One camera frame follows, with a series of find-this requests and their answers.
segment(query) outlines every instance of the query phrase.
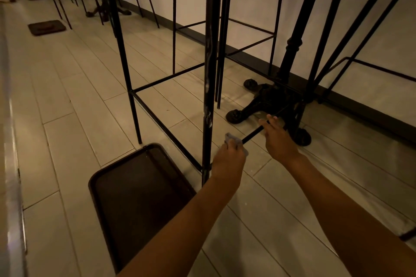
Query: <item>right arm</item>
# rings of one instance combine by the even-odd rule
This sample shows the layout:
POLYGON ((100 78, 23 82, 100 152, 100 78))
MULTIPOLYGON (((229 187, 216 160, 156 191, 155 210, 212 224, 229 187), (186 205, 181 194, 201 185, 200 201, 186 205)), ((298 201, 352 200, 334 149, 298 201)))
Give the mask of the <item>right arm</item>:
POLYGON ((307 197, 328 240, 356 276, 416 276, 416 253, 300 154, 278 125, 260 120, 269 154, 289 171, 307 197))

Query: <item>left hand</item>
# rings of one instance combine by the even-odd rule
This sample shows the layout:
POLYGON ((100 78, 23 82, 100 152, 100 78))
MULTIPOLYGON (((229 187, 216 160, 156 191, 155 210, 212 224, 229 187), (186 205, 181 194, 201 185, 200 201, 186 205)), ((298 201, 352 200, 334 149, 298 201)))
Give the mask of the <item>left hand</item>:
POLYGON ((245 164, 243 146, 233 139, 224 143, 212 163, 211 179, 219 182, 232 196, 240 187, 242 169, 245 164))

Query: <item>gray rag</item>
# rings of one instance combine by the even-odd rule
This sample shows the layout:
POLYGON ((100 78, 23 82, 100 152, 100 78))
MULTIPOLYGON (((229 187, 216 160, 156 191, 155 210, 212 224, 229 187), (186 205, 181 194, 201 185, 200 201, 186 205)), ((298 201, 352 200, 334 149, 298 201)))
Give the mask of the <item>gray rag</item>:
MULTIPOLYGON (((240 138, 237 138, 236 136, 233 136, 231 133, 226 133, 225 143, 228 144, 228 141, 230 139, 234 139, 234 141, 236 142, 237 145, 242 145, 242 140, 240 138)), ((248 156, 248 151, 245 148, 243 148, 243 150, 244 150, 245 156, 248 156)))

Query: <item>tile floor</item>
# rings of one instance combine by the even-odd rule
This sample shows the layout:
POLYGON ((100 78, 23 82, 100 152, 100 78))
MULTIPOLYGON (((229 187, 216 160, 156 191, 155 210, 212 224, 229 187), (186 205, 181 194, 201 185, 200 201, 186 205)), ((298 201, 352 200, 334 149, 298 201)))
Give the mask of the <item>tile floor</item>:
MULTIPOLYGON (((89 8, 93 0, 86 0, 89 8)), ((4 5, 13 110, 28 239, 28 271, 38 276, 113 276, 87 188, 101 167, 139 148, 116 40, 109 23, 86 18, 64 0, 73 30, 33 37, 27 24, 57 18, 51 0, 4 5)), ((171 72, 166 28, 122 16, 133 86, 171 72)), ((177 70, 203 61, 203 46, 177 36, 177 70)), ((265 79, 226 62, 222 108, 214 117, 213 153, 226 132, 243 137, 257 118, 231 125, 225 115, 252 94, 247 78, 265 79)), ((190 152, 201 160, 203 69, 140 93, 190 152)), ((163 145, 200 189, 200 175, 137 105, 144 143, 163 145)), ((326 106, 307 107, 313 142, 301 151, 332 182, 396 234, 416 222, 416 150, 326 106)), ((258 135, 241 188, 216 222, 190 276, 348 276, 312 209, 258 135)))

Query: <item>white wall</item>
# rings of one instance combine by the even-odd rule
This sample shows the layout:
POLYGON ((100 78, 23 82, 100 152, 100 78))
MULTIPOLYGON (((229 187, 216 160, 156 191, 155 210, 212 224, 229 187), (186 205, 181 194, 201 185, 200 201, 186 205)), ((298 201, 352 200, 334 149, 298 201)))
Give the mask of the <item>white wall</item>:
MULTIPOLYGON (((172 19, 172 0, 152 0, 156 13, 172 19)), ((231 0, 230 17, 252 25, 273 30, 278 0, 231 0)), ((367 0, 342 0, 333 29, 321 62, 321 67, 335 49, 367 0)), ((390 0, 379 0, 340 58, 351 55, 362 38, 372 27, 390 0)), ((303 0, 283 0, 274 64, 279 66, 303 0)), ((331 0, 316 0, 303 36, 303 45, 297 53, 292 72, 308 77, 315 57, 331 0)), ((141 6, 150 10, 147 0, 141 6)), ((373 38, 358 55, 358 59, 378 64, 416 77, 416 3, 400 0, 373 38)), ((205 0, 178 0, 177 22, 182 25, 205 19, 205 0)), ((194 28, 204 33, 204 25, 194 28)), ((267 37, 259 32, 230 22, 227 43, 239 48, 267 37)), ((247 53, 263 60, 270 59, 272 41, 265 42, 247 53)), ((321 82, 328 86, 336 73, 329 74, 321 82)), ((383 113, 416 126, 416 83, 371 68, 352 64, 341 78, 335 91, 375 108, 383 113)))

